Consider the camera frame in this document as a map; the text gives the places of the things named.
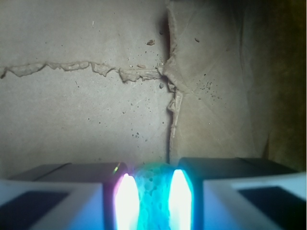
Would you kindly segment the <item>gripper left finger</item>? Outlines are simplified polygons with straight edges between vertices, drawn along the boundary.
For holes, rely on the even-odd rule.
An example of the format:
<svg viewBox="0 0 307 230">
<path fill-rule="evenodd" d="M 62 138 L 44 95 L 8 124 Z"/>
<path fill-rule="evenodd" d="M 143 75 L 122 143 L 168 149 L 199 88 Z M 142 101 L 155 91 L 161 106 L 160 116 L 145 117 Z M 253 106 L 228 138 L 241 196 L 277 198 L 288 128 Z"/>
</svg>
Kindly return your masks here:
<svg viewBox="0 0 307 230">
<path fill-rule="evenodd" d="M 0 182 L 3 230 L 135 230 L 136 183 L 126 164 L 45 164 Z"/>
</svg>

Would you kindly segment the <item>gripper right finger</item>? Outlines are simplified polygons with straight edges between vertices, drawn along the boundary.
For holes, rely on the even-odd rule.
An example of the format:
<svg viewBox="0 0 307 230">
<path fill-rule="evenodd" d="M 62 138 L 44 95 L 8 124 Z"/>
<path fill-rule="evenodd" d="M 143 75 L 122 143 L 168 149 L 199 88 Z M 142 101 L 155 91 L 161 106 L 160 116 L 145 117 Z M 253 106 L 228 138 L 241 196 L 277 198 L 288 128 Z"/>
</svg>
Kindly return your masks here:
<svg viewBox="0 0 307 230">
<path fill-rule="evenodd" d="M 304 230 L 307 175 L 261 158 L 183 157 L 168 205 L 173 230 Z"/>
</svg>

